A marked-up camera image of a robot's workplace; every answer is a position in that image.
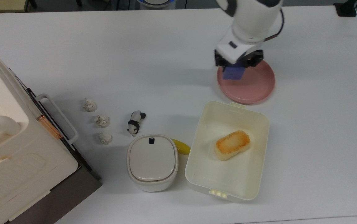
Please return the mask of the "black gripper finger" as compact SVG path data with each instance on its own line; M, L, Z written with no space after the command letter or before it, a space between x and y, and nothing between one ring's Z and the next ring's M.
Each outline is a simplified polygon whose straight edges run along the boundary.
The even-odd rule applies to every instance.
M229 62L222 57L217 51L215 51L215 66L217 67L227 67L229 66Z
M264 59L264 51L256 50L244 57L244 68L256 67Z

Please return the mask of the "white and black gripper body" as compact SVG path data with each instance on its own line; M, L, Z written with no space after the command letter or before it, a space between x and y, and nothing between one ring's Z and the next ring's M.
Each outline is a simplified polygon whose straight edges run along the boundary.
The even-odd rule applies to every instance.
M244 57L256 50L261 50L261 44L262 41L247 42L240 39L235 35L233 27L230 27L224 37L217 43L215 51L229 62L229 66L236 63L244 66Z

